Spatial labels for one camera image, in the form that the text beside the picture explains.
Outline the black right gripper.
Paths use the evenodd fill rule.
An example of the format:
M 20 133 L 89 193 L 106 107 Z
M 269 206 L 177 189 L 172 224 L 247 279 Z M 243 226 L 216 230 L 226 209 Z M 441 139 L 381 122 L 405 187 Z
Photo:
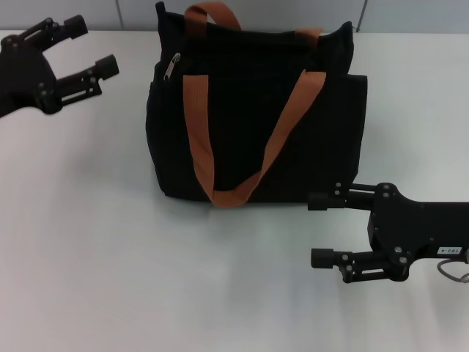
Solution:
M 468 263 L 468 203 L 418 202 L 391 183 L 377 186 L 337 182 L 328 192 L 311 192 L 308 210 L 369 210 L 373 252 L 312 249 L 311 267 L 336 266 L 344 283 L 405 281 L 417 260 Z

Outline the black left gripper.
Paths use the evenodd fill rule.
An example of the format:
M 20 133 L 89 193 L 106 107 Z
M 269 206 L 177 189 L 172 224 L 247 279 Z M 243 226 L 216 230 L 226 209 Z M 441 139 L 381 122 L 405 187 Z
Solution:
M 83 16 L 76 15 L 63 24 L 46 18 L 19 35 L 5 37 L 1 41 L 1 116 L 29 107 L 55 114 L 64 106 L 101 95 L 99 80 L 119 74 L 114 55 L 58 80 L 43 55 L 61 41 L 87 33 Z

